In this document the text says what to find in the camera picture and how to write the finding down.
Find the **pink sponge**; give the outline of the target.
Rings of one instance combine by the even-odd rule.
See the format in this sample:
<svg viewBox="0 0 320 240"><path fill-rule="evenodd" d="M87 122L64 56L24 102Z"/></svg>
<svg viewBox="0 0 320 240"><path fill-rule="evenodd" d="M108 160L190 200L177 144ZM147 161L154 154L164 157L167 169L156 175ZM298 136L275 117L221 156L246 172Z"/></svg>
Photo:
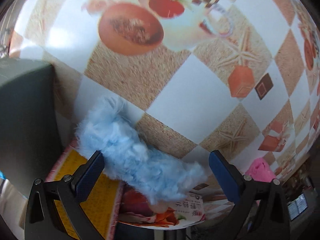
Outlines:
<svg viewBox="0 0 320 240"><path fill-rule="evenodd" d="M276 175L270 169L270 166L264 158L257 158L250 165L245 175L251 176L255 181L270 183L276 179Z"/></svg>

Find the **light blue fluffy cloth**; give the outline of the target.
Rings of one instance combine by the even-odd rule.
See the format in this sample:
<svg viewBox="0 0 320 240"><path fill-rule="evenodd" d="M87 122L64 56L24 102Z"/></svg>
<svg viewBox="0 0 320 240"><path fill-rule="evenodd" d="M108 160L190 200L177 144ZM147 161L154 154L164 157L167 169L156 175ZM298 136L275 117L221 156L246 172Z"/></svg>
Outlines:
<svg viewBox="0 0 320 240"><path fill-rule="evenodd" d="M90 158L102 153L106 175L142 193L150 204L176 202L208 177L198 162L186 163L140 139L123 115L119 98L101 96L78 124L78 152Z"/></svg>

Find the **red patterned tissue box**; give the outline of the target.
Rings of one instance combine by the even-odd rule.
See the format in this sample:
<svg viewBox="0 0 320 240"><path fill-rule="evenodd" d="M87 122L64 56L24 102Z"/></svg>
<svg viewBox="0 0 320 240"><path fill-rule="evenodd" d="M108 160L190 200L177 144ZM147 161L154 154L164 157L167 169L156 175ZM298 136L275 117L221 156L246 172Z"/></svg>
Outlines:
<svg viewBox="0 0 320 240"><path fill-rule="evenodd" d="M46 182L57 181L64 175L73 174L80 165L86 163L87 159L81 156L77 149L77 140L73 139L51 169ZM111 180L102 173L87 200L80 204L104 239L114 239L122 192L123 183Z"/></svg>

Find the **white printed snack bag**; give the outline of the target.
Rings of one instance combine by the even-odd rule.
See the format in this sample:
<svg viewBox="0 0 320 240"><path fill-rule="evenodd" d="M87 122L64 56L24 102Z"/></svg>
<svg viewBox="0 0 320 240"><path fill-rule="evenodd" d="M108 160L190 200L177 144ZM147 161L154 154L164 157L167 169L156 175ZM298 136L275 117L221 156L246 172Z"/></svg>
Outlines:
<svg viewBox="0 0 320 240"><path fill-rule="evenodd" d="M189 192L178 202L158 202L151 205L146 197L131 187L125 187L118 222L155 230L188 228L206 218L202 197Z"/></svg>

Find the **white open storage box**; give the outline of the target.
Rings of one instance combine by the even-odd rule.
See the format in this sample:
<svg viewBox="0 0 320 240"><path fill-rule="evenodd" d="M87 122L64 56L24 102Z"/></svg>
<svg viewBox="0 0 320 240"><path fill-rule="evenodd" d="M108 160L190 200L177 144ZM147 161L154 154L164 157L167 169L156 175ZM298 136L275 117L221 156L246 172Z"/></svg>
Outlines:
<svg viewBox="0 0 320 240"><path fill-rule="evenodd" d="M63 152L50 63L1 59L1 171L24 196Z"/></svg>

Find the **checkered printed tablecloth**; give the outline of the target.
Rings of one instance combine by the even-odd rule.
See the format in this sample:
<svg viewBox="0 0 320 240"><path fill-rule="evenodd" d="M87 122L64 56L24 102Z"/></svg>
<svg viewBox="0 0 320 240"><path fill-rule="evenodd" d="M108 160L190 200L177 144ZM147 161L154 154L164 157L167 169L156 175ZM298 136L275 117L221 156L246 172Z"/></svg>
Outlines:
<svg viewBox="0 0 320 240"><path fill-rule="evenodd" d="M7 54L55 67L62 143L102 97L149 144L287 180L319 136L319 29L301 0L23 0Z"/></svg>

